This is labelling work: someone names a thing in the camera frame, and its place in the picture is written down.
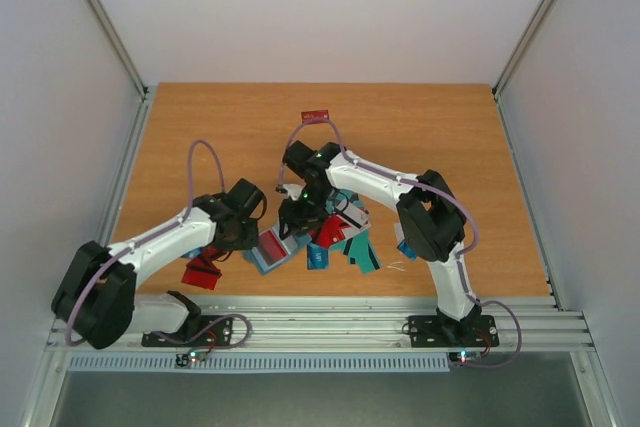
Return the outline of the teal leather card holder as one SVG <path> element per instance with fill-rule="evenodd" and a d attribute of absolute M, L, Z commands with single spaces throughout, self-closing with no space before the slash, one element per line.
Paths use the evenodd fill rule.
<path fill-rule="evenodd" d="M 258 245 L 243 251 L 243 259 L 257 268 L 261 275 L 267 275 L 280 265 L 294 258 L 311 242 L 309 234 L 290 235 L 286 239 L 279 236 L 279 222 L 259 234 Z"/>

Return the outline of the red card black stripe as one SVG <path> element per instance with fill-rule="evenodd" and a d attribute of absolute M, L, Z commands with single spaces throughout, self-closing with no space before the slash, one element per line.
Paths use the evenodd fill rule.
<path fill-rule="evenodd" d="M 272 230 L 266 230 L 260 234 L 258 247 L 262 256 L 269 258 L 270 262 L 275 262 L 288 255 L 286 245 Z"/>

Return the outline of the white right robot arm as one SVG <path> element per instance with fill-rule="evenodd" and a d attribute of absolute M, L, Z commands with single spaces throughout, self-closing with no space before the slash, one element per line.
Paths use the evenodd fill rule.
<path fill-rule="evenodd" d="M 464 263 L 464 227 L 470 215 L 438 172 L 417 175 L 392 170 L 334 142 L 313 150 L 296 141 L 285 148 L 282 166 L 304 184 L 298 190 L 278 186 L 285 195 L 278 210 L 281 239 L 320 228 L 329 216 L 330 197 L 340 190 L 369 198 L 398 215 L 409 249 L 427 262 L 444 337 L 459 344 L 475 334 L 481 307 L 469 286 Z"/>

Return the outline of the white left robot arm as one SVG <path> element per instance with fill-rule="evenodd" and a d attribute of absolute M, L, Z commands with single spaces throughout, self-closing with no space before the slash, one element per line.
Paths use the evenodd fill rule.
<path fill-rule="evenodd" d="M 173 345 L 194 344 L 207 330 L 200 308 L 177 291 L 142 300 L 138 288 L 189 252 L 197 254 L 190 267 L 209 274 L 216 260 L 256 247 L 253 213 L 266 205 L 264 193 L 240 179 L 230 191 L 199 196 L 177 216 L 129 240 L 81 245 L 51 302 L 66 323 L 67 344 L 104 349 L 125 334 L 143 332 Z"/>

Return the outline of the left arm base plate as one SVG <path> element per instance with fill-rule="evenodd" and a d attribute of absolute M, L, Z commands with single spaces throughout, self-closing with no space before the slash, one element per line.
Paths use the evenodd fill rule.
<path fill-rule="evenodd" d="M 233 333 L 234 320 L 231 316 L 204 315 L 193 332 L 182 330 L 162 335 L 156 332 L 144 333 L 141 345 L 145 348 L 201 348 L 214 343 L 219 347 L 228 347 Z"/>

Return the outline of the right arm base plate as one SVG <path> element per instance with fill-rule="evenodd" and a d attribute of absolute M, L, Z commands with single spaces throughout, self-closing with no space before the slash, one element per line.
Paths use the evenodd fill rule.
<path fill-rule="evenodd" d="M 413 348 L 498 347 L 495 319 L 481 315 L 470 322 L 445 321 L 437 315 L 409 316 L 401 328 Z"/>

